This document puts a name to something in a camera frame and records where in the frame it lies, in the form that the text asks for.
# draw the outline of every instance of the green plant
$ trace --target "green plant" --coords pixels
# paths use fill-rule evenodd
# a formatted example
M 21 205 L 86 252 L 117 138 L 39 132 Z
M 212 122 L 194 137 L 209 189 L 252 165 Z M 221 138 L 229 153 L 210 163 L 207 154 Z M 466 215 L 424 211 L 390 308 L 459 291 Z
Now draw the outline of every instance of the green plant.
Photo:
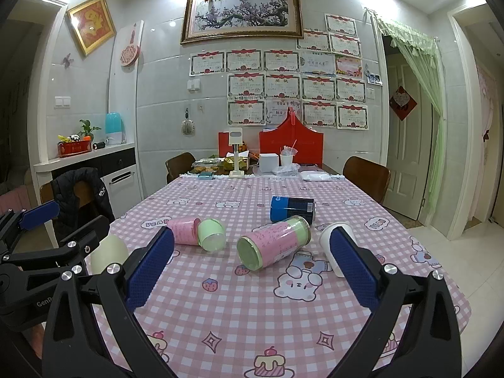
M 94 140 L 94 135 L 91 132 L 94 130 L 100 130 L 101 128 L 97 126 L 91 127 L 91 122 L 89 122 L 89 120 L 87 119 L 81 119 L 81 122 L 82 122 L 82 131 L 79 132 L 79 136 L 81 137 L 81 139 L 84 136 L 90 136 L 91 140 Z

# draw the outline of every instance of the blue gripper pad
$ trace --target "blue gripper pad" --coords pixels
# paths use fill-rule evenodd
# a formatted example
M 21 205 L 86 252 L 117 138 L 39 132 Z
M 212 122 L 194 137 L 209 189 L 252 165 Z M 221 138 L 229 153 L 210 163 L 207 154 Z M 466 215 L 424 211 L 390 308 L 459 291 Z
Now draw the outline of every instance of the blue gripper pad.
M 19 227 L 22 230 L 32 230 L 35 227 L 48 222 L 58 214 L 60 214 L 60 205 L 54 200 L 51 200 L 50 202 L 41 204 L 28 212 L 24 212 L 23 217 L 19 220 Z
M 126 307 L 133 312 L 147 302 L 156 282 L 170 260 L 175 248 L 175 237 L 169 228 L 165 228 L 149 251 L 134 269 L 126 290 Z
M 331 232 L 329 246 L 359 304 L 373 312 L 380 303 L 377 280 L 357 253 L 358 247 L 341 227 Z

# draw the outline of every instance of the white box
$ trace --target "white box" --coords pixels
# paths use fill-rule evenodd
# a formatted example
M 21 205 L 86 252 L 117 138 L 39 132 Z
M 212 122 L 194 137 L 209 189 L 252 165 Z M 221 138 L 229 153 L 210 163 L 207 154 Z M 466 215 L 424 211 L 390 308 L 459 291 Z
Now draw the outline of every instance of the white box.
M 259 169 L 261 172 L 273 172 L 275 168 L 278 168 L 277 154 L 259 154 Z

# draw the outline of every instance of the certificate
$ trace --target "certificate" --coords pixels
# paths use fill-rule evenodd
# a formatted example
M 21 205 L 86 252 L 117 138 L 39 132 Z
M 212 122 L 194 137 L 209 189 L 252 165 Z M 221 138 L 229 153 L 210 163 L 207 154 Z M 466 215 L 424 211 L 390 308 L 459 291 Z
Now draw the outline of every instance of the certificate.
M 301 101 L 296 99 L 266 100 L 266 123 L 280 125 L 287 117 L 287 109 L 292 107 L 299 120 L 302 118 Z
M 357 27 L 353 18 L 342 17 L 341 15 L 325 14 L 327 31 L 338 34 L 356 37 Z
M 297 40 L 298 48 L 305 48 L 312 51 L 331 51 L 329 46 L 329 34 L 325 31 L 304 30 L 304 38 Z
M 340 104 L 336 105 L 339 129 L 369 130 L 366 105 Z
M 304 50 L 301 52 L 301 71 L 313 74 L 334 75 L 336 74 L 334 55 L 328 52 Z
M 261 50 L 233 50 L 226 52 L 226 71 L 261 71 L 263 56 Z
M 263 100 L 232 100 L 227 103 L 228 125 L 266 125 Z
M 303 125 L 336 126 L 336 105 L 330 102 L 303 102 Z
M 227 77 L 229 99 L 259 99 L 264 97 L 264 74 L 229 74 Z
M 266 97 L 301 98 L 301 76 L 291 74 L 266 75 Z
M 299 72 L 299 54 L 284 50 L 265 51 L 264 69 L 266 71 Z
M 336 73 L 362 78 L 362 60 L 360 58 L 336 55 Z
M 329 34 L 329 39 L 331 41 L 331 51 L 335 54 L 349 55 L 357 58 L 362 57 L 360 40 L 358 38 Z
M 204 54 L 191 54 L 191 67 L 189 76 L 207 75 L 224 72 L 224 52 L 206 52 Z
M 336 98 L 354 102 L 366 102 L 364 81 L 352 78 L 336 77 Z
M 303 99 L 336 100 L 336 80 L 318 75 L 303 75 Z

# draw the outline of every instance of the door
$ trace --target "door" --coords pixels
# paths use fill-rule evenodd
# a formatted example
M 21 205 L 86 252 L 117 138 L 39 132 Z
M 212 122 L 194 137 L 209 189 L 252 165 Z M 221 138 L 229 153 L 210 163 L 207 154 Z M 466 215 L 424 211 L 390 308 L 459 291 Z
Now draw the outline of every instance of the door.
M 391 176 L 383 205 L 417 220 L 429 169 L 432 105 L 402 54 L 386 60 L 390 96 L 401 85 L 417 105 L 403 121 L 389 108 L 387 167 Z
M 128 166 L 102 178 L 116 219 L 142 201 L 137 165 Z

